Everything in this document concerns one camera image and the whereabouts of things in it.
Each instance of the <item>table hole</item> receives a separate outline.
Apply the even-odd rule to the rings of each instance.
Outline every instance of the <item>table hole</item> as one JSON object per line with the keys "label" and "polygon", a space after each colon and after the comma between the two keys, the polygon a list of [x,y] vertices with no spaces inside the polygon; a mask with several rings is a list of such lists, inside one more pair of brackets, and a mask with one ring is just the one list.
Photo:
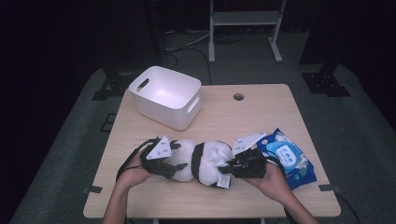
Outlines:
{"label": "table hole", "polygon": [[236,94],[233,95],[233,98],[236,101],[242,101],[242,100],[244,100],[245,96],[242,93],[236,93]]}

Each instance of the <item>basket handle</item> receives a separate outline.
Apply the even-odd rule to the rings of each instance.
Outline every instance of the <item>basket handle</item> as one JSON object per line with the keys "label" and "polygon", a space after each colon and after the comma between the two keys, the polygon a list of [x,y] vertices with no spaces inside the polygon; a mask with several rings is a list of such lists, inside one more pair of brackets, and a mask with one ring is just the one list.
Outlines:
{"label": "basket handle", "polygon": [[129,85],[128,89],[130,92],[138,94],[148,84],[149,78],[147,76],[139,76]]}
{"label": "basket handle", "polygon": [[195,98],[195,100],[192,102],[192,104],[189,106],[189,109],[187,110],[187,113],[190,114],[190,112],[194,109],[194,107],[198,104],[199,102],[199,96],[197,96],[197,98]]}

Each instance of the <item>black tape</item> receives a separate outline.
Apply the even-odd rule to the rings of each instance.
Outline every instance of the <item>black tape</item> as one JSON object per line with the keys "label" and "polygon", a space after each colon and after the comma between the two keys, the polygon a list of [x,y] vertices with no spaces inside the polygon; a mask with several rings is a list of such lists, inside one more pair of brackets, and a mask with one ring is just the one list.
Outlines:
{"label": "black tape", "polygon": [[96,186],[90,186],[90,187],[86,187],[83,191],[83,193],[89,194],[91,193],[100,193],[102,192],[102,188],[101,187],[96,187]]}
{"label": "black tape", "polygon": [[117,114],[107,114],[105,122],[102,124],[102,128],[100,129],[101,133],[110,133],[113,128],[114,121],[116,119]]}
{"label": "black tape", "polygon": [[319,185],[320,191],[334,191],[334,193],[339,193],[341,192],[340,188],[338,187],[333,187],[331,184],[328,185]]}

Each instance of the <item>wooden table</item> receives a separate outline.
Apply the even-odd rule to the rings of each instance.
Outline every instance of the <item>wooden table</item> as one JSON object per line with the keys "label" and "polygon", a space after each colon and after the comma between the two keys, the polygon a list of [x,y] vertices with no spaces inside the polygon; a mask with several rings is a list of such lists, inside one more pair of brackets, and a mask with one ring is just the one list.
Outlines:
{"label": "wooden table", "polygon": [[[236,93],[244,95],[236,101]],[[304,125],[290,89],[284,84],[203,86],[202,108],[183,132],[140,115],[128,91],[109,136],[93,186],[84,208],[85,217],[103,217],[116,173],[132,151],[144,141],[167,135],[170,140],[190,138],[197,143],[220,140],[233,146],[236,137],[279,128],[314,164],[317,182],[293,192],[315,217],[336,217],[341,213],[333,191],[321,191],[329,184],[318,154]],[[229,189],[215,189],[196,180],[179,183],[162,176],[149,178],[133,187],[128,198],[128,217],[134,218],[254,218],[284,217],[283,207],[248,183],[232,177]]]}

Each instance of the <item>dark background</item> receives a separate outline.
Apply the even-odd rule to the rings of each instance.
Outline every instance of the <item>dark background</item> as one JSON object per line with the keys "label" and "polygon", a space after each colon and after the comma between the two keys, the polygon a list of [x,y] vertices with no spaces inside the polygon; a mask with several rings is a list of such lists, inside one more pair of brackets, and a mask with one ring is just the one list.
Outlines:
{"label": "dark background", "polygon": [[[216,10],[278,4],[219,0]],[[208,29],[208,6],[208,0],[0,2],[1,222],[12,218],[91,74],[161,65],[164,31]],[[292,0],[281,26],[309,30],[301,64],[336,55],[394,129],[395,11],[391,0]]]}

